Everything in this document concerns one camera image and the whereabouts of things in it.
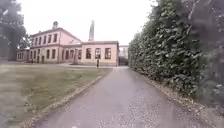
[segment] asphalt road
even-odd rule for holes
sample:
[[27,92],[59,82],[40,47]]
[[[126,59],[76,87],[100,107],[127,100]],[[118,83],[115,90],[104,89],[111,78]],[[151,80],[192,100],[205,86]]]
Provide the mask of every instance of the asphalt road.
[[209,128],[127,68],[113,71],[37,128]]

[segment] curb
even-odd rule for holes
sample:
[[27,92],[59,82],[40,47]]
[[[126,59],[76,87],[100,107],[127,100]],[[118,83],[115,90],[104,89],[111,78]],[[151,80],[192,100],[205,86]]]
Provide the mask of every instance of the curb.
[[62,100],[57,101],[57,102],[49,105],[48,107],[43,109],[38,114],[36,114],[33,117],[31,117],[31,118],[29,118],[29,119],[19,123],[18,126],[11,126],[10,128],[32,128],[32,127],[34,127],[38,122],[42,121],[45,117],[47,117],[52,112],[54,112],[54,110],[56,110],[59,107],[64,106],[65,104],[70,102],[72,99],[74,99],[76,96],[78,96],[81,93],[84,93],[85,91],[87,91],[90,87],[92,87],[92,85],[96,84],[102,78],[107,76],[110,72],[111,71],[109,71],[108,73],[106,73],[104,75],[98,76],[95,80],[91,81],[90,83],[88,83],[88,84],[86,84],[86,85],[84,85],[84,86],[82,86],[80,88],[77,88],[73,93],[67,95]]
[[197,103],[193,101],[192,99],[183,98],[177,92],[174,92],[172,89],[166,86],[163,86],[157,83],[156,81],[150,80],[146,76],[143,76],[139,74],[138,72],[133,71],[132,69],[131,69],[131,72],[133,72],[140,79],[144,80],[144,82],[146,82],[148,85],[153,86],[155,89],[157,89],[160,93],[166,96],[168,100],[171,100],[177,103],[188,112],[194,113],[197,117],[199,117],[200,120],[204,121],[211,128],[223,127],[223,124],[222,124],[223,119],[219,116],[214,115],[212,112],[208,111],[208,108],[206,108],[206,106],[200,103]]

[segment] lawn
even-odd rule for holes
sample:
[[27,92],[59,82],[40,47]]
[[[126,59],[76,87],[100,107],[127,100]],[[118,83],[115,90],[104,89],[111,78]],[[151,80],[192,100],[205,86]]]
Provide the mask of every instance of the lawn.
[[109,69],[0,65],[0,127],[31,117]]

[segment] foliage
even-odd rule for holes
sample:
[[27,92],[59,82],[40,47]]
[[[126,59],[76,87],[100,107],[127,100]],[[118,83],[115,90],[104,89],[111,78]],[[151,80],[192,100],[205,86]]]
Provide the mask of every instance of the foliage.
[[224,115],[224,1],[195,0],[193,4],[192,1],[185,1],[184,5],[192,12],[191,23],[200,33],[206,60],[199,101],[215,109],[221,108],[218,111]]
[[169,85],[184,96],[195,97],[201,76],[202,52],[196,29],[176,0],[161,0],[141,33],[129,46],[129,66]]
[[16,0],[0,1],[0,43],[1,49],[9,49],[9,59],[16,59],[18,46],[27,45],[28,36],[23,26],[21,7]]

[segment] bush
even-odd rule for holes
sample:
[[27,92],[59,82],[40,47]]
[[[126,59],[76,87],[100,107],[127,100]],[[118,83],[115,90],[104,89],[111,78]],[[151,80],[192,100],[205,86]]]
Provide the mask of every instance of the bush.
[[129,66],[183,96],[195,98],[202,78],[202,52],[195,28],[176,0],[161,0],[129,45]]

